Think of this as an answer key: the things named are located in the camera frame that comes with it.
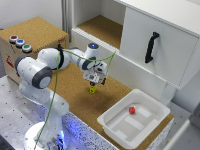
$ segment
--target brown box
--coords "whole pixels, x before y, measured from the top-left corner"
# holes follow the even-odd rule
[[[5,71],[17,83],[21,82],[21,78],[18,77],[14,64],[24,53],[22,49],[16,48],[16,45],[10,44],[9,38],[12,35],[17,35],[19,39],[25,40],[26,44],[32,46],[32,52],[26,55],[35,59],[38,52],[44,48],[56,48],[58,44],[63,48],[69,48],[69,35],[40,17],[1,30],[0,50]]]

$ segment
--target cabinet door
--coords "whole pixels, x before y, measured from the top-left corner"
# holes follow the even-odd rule
[[[154,40],[151,56],[145,56],[153,32],[160,36]],[[157,19],[127,8],[122,33],[120,54],[179,86],[198,38]]]

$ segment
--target shelf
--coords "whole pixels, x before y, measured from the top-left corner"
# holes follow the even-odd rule
[[[120,49],[122,25],[100,15],[77,27]]]

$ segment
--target wooden countertop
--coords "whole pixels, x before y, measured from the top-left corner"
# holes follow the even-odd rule
[[[65,98],[69,103],[72,113],[120,150],[123,150],[120,145],[105,134],[102,126],[97,122],[97,118],[131,92],[131,89],[112,77],[108,77],[105,85],[96,85],[97,91],[93,94],[89,92],[89,81],[84,80],[82,76],[83,72],[72,63],[64,70],[59,70],[57,94]],[[55,77],[54,72],[52,82],[49,85],[51,90],[54,90]],[[137,149],[142,150],[147,148],[172,119],[173,115],[166,117]]]

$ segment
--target black handle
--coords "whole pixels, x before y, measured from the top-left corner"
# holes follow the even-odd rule
[[[146,57],[145,57],[145,63],[149,63],[150,61],[153,60],[153,57],[151,56],[152,50],[153,50],[153,45],[154,45],[154,40],[156,38],[158,38],[160,35],[156,32],[153,32],[153,36],[151,37],[150,41],[149,41],[149,45],[147,48],[147,53],[146,53]]]

